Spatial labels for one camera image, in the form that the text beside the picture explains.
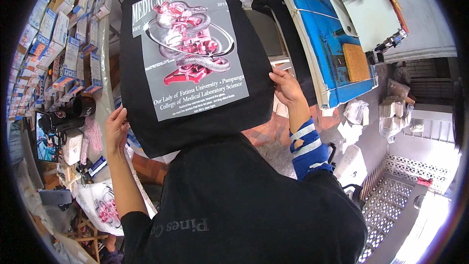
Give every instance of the blue striped sleeve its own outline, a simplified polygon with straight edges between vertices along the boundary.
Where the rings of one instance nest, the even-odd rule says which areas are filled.
[[[295,149],[295,141],[302,139],[304,142]],[[332,173],[332,166],[327,163],[329,158],[327,146],[321,142],[320,135],[314,127],[313,118],[306,121],[295,134],[290,132],[290,152],[293,154],[293,168],[298,180],[314,170],[328,170]]]

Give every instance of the gray rectangle print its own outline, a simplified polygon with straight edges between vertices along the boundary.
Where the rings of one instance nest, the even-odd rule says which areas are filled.
[[[132,4],[132,34],[158,121],[249,96],[225,0],[142,0]]]

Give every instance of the cork pad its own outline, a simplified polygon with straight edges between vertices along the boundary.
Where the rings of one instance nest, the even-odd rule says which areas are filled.
[[[360,45],[342,44],[344,50],[345,63],[349,70],[349,77],[352,83],[361,80],[371,79],[366,61],[365,53]]]

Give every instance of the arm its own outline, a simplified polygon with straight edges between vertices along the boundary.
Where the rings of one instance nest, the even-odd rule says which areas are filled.
[[[113,181],[117,213],[120,218],[132,211],[140,211],[148,216],[144,199],[124,154],[128,129],[126,117],[127,109],[121,105],[109,116],[105,126],[107,161]]]
[[[314,128],[308,103],[298,81],[289,73],[273,68],[269,73],[275,82],[275,96],[288,108],[290,121],[290,151],[294,155],[293,167],[298,180],[303,180],[314,170],[327,170],[332,173],[332,166],[327,163],[327,146],[321,143],[319,133]]]

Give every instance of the hand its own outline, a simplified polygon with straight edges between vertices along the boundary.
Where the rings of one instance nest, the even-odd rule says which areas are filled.
[[[104,137],[108,153],[124,153],[125,144],[127,143],[127,129],[129,128],[126,117],[127,109],[123,108],[121,104],[106,120]]]
[[[301,91],[300,84],[294,76],[285,71],[279,70],[278,68],[273,68],[273,72],[269,73],[269,77],[276,84],[275,96],[277,96],[280,102],[286,106],[290,106],[298,102],[306,102],[306,98]]]

